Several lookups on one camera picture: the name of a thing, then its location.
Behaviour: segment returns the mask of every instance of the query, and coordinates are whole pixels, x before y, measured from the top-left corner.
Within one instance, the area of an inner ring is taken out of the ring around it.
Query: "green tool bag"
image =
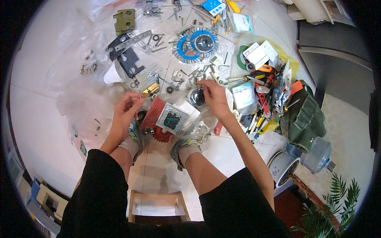
[[[314,100],[311,88],[304,80],[300,81],[303,89],[292,95],[290,104],[300,100],[284,113],[275,131],[284,136],[290,145],[308,154],[315,137],[325,136],[325,116]]]

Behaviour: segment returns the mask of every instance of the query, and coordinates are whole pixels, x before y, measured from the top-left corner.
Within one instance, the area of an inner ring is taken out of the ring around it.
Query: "white tile floor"
[[[131,7],[131,2],[123,3],[114,12]],[[80,1],[51,0],[41,8],[30,25],[21,50],[16,55],[11,77],[11,118],[23,162],[32,177],[45,180],[67,196],[71,196],[82,174],[84,161],[70,144],[67,122],[55,106],[54,98],[58,93],[46,91],[45,76],[52,62],[64,51],[56,44],[57,35],[62,28],[54,27],[61,23],[62,18],[54,16],[61,16],[63,12],[68,13],[74,6],[81,5],[83,3]],[[238,2],[238,5],[242,8],[243,3]],[[181,14],[186,23],[199,18],[186,7],[184,9]],[[252,16],[254,9],[258,11],[254,25],[255,34],[271,39],[282,47],[286,54],[300,61],[295,53],[296,23],[287,16],[286,7],[272,0],[261,0],[258,7],[249,6],[245,14]],[[163,18],[166,19],[167,15],[169,12],[166,12]],[[136,20],[142,21],[144,18],[137,16]],[[108,27],[112,32],[113,19],[111,17],[99,26],[90,24],[88,27]],[[166,31],[166,27],[167,25],[163,24],[162,30]],[[151,29],[150,24],[142,24],[139,31],[148,29]],[[163,38],[164,41],[173,39],[170,35]],[[158,61],[164,69],[170,69],[178,64],[176,58],[170,57],[170,51],[168,49],[157,54],[160,55],[159,58],[139,54],[138,66]],[[313,87],[303,67],[300,67],[296,79],[305,79]],[[260,136],[255,147],[263,160],[268,162],[276,151],[285,149],[285,144],[286,141],[281,136],[271,132]],[[244,167],[231,138],[211,136],[209,142],[203,146],[203,151],[205,157],[228,177]],[[143,193],[166,194],[182,191],[191,219],[203,220],[198,194],[188,173],[178,171],[167,150],[155,140],[150,142],[146,151],[131,168],[128,184],[130,190]],[[140,203],[140,207],[137,208],[138,214],[164,216],[172,212],[167,207],[153,207],[145,199]]]

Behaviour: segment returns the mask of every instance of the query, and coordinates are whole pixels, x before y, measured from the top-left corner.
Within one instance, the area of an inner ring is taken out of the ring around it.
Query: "sock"
[[[180,162],[184,165],[184,167],[188,157],[195,152],[201,153],[200,148],[196,144],[190,144],[189,146],[179,149]]]
[[[131,155],[131,160],[134,160],[136,153],[139,150],[139,145],[134,142],[131,136],[127,136],[118,146],[121,146],[128,150]]]

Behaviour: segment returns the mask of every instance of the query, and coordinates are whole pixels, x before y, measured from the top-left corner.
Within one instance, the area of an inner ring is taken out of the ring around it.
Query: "green tape roll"
[[[243,69],[243,70],[246,70],[246,63],[245,62],[242,62],[242,58],[241,58],[241,54],[247,50],[249,47],[246,46],[246,45],[241,45],[239,47],[239,51],[238,51],[238,54],[237,54],[237,64],[238,66]]]

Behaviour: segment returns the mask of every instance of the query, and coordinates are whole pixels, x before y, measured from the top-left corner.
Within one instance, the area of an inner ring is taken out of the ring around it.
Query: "black metal plate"
[[[138,60],[139,58],[132,50],[132,48],[126,49],[126,51],[124,51],[120,56],[118,56],[118,61],[129,78],[135,77],[135,75],[137,75],[144,69],[144,66],[140,66],[139,68],[137,68],[135,62]]]
[[[115,40],[113,40],[109,46],[107,47],[108,49],[111,49],[112,48],[112,51],[110,52],[110,59],[111,61],[114,61],[118,56],[120,56],[122,53],[123,53],[123,50],[120,50],[120,51],[116,51],[115,50],[115,46],[119,45],[120,43],[126,41],[126,40],[129,40],[130,37],[124,33],[124,34],[121,34],[121,35],[118,35]]]

